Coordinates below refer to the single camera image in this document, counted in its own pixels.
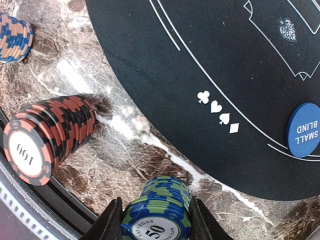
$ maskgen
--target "blue poker chip stack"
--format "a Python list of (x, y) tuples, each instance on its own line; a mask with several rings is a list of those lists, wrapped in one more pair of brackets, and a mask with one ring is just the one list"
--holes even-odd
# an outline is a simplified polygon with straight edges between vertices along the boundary
[(187, 186), (177, 178), (149, 180), (140, 197), (124, 211), (121, 223), (126, 240), (187, 240), (191, 235)]
[(0, 63), (17, 63), (29, 53), (33, 29), (23, 20), (0, 12)]

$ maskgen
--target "poker chip stack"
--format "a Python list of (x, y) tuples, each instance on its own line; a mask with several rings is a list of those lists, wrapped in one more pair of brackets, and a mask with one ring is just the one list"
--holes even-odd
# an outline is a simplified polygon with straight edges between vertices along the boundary
[(38, 101), (24, 107), (5, 126), (5, 156), (22, 180), (42, 186), (96, 130), (95, 111), (83, 97), (62, 96)]
[(29, 23), (0, 12), (0, 63), (22, 61), (30, 51), (33, 29)]
[(121, 223), (126, 240), (187, 240), (191, 235), (187, 186), (174, 177), (149, 180), (138, 199), (124, 211)]

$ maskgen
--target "diamond symbol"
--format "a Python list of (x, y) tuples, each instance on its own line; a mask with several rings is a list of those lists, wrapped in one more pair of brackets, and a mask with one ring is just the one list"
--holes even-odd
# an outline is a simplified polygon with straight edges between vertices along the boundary
[(235, 134), (239, 131), (239, 123), (232, 123), (230, 124), (230, 131), (229, 134)]

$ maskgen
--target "black mat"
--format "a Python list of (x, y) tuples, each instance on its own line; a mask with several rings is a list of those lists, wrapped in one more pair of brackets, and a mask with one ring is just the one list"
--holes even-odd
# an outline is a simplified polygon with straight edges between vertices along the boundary
[[(285, 148), (294, 110), (320, 105), (316, 3), (87, 0), (87, 7), (126, 91), (197, 166), (265, 199), (320, 194), (320, 147), (310, 161)], [(207, 104), (197, 97), (204, 91)], [(214, 100), (219, 113), (211, 113)], [(228, 125), (220, 124), (221, 114), (230, 114)]]

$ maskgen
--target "green poker chip stack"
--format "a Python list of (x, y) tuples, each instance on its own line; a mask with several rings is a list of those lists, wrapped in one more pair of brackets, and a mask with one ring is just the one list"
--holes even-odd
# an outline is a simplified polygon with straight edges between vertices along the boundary
[(191, 235), (187, 186), (177, 178), (149, 180), (126, 207), (121, 223), (125, 240), (187, 240)]

